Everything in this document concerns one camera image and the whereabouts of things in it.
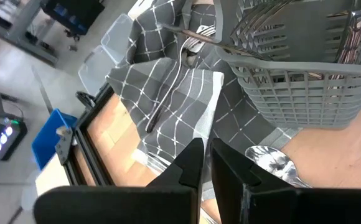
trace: metal spoon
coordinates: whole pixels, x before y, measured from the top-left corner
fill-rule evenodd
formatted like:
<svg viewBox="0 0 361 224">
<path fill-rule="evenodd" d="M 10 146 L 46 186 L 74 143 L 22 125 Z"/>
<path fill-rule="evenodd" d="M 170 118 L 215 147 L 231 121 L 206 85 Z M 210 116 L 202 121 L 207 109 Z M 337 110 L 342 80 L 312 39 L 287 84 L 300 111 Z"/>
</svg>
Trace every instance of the metal spoon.
<svg viewBox="0 0 361 224">
<path fill-rule="evenodd" d="M 295 187 L 312 188 L 298 177 L 294 162 L 280 150 L 268 146 L 252 146 L 245 151 L 245 156 Z"/>
</svg>

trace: gray checkered cloth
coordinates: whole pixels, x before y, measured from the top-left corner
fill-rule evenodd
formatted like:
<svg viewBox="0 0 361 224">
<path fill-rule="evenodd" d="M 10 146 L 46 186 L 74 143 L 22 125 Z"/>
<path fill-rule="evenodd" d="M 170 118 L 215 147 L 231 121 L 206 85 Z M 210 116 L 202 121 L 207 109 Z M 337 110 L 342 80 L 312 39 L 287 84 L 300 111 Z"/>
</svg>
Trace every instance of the gray checkered cloth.
<svg viewBox="0 0 361 224">
<path fill-rule="evenodd" d="M 221 138 L 244 154 L 248 147 L 261 143 L 282 148 L 298 132 L 275 128 L 259 114 L 213 46 L 205 44 L 192 66 L 185 58 L 179 64 L 179 51 L 186 38 L 156 24 L 194 31 L 201 25 L 215 25 L 213 5 L 192 6 L 191 2 L 157 0 L 141 14 L 133 22 L 123 64 L 106 78 L 137 126 L 141 142 L 135 158 L 158 174 L 193 138 L 202 138 L 205 146 L 212 138 Z M 157 123 L 147 133 L 146 125 L 160 102 Z M 203 183 L 203 200 L 215 198 L 208 163 Z"/>
</svg>

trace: cutlery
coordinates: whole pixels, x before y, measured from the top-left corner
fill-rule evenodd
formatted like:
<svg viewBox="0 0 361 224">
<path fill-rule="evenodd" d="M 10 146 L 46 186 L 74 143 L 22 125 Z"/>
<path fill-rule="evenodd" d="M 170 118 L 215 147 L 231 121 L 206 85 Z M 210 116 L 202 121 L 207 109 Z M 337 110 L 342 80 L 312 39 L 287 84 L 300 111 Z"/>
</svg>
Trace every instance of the cutlery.
<svg viewBox="0 0 361 224">
<path fill-rule="evenodd" d="M 246 56 L 258 58 L 258 59 L 261 59 L 261 60 L 269 60 L 269 58 L 264 58 L 264 56 L 254 52 L 252 50 L 243 49 L 243 48 L 236 49 L 235 47 L 229 47 L 229 46 L 226 46 L 226 45 L 223 45 L 223 44 L 219 44 L 219 43 L 214 42 L 211 38 L 206 37 L 206 36 L 201 35 L 201 34 L 198 34 L 198 33 L 193 32 L 191 30 L 185 30 L 185 29 L 182 29 L 180 27 L 171 26 L 169 24 L 158 24 L 158 25 L 160 25 L 161 27 L 163 27 L 165 29 L 168 29 L 169 31 L 174 32 L 176 34 L 182 34 L 182 35 L 185 35 L 187 37 L 195 38 L 197 40 L 201 40 L 203 42 L 216 45 L 218 47 L 221 47 L 221 48 L 223 48 L 223 49 L 225 49 L 225 50 L 227 50 L 229 52 L 235 53 L 235 54 L 246 55 Z"/>
<path fill-rule="evenodd" d="M 280 150 L 269 146 L 252 146 L 245 151 L 245 156 L 262 169 L 295 187 L 312 188 L 298 177 L 294 162 Z"/>
<path fill-rule="evenodd" d="M 204 35 L 206 37 L 211 36 L 212 34 L 215 33 L 215 27 L 212 26 L 200 26 L 199 29 L 197 30 L 198 34 Z M 187 44 L 185 44 L 185 48 L 186 49 L 192 49 L 194 46 L 196 46 L 199 42 L 201 42 L 200 40 L 197 39 L 191 39 Z"/>
</svg>

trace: gray plastic basket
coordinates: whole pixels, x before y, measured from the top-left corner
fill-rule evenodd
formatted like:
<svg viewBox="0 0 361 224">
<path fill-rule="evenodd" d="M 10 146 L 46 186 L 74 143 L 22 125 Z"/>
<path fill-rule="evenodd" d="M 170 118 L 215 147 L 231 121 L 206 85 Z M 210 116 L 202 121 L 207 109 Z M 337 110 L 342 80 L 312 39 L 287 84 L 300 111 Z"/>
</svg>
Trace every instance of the gray plastic basket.
<svg viewBox="0 0 361 224">
<path fill-rule="evenodd" d="M 259 112 L 275 126 L 346 128 L 361 109 L 361 41 L 355 65 L 264 61 L 216 50 Z M 334 75 L 343 79 L 333 80 Z"/>
<path fill-rule="evenodd" d="M 333 62 L 348 18 L 342 12 L 350 9 L 353 1 L 361 0 L 292 1 L 274 13 L 276 10 L 265 10 L 264 6 L 273 7 L 285 0 L 215 0 L 217 28 L 220 28 L 215 40 L 258 52 L 263 58 Z M 266 22 L 262 28 L 250 32 L 247 24 L 257 15 L 261 15 L 259 21 Z"/>
</svg>

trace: black frame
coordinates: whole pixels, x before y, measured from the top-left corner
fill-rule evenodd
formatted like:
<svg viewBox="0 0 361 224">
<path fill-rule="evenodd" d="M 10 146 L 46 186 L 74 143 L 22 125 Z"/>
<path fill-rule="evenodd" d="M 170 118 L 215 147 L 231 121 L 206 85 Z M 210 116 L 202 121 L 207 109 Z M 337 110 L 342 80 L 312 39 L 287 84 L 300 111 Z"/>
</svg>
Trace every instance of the black frame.
<svg viewBox="0 0 361 224">
<path fill-rule="evenodd" d="M 82 156 L 87 163 L 96 186 L 115 185 L 115 183 L 111 179 L 110 174 L 100 158 L 100 155 L 88 134 L 87 128 L 113 95 L 113 89 L 108 83 L 105 83 L 95 97 L 95 106 L 90 110 L 86 109 L 83 112 L 77 121 L 77 126 L 74 130 L 74 138 L 78 143 L 79 150 L 81 150 Z M 85 184 L 83 174 L 75 160 L 73 152 L 70 153 L 71 155 L 69 156 L 68 161 L 63 165 L 68 181 L 71 185 L 83 185 Z"/>
</svg>

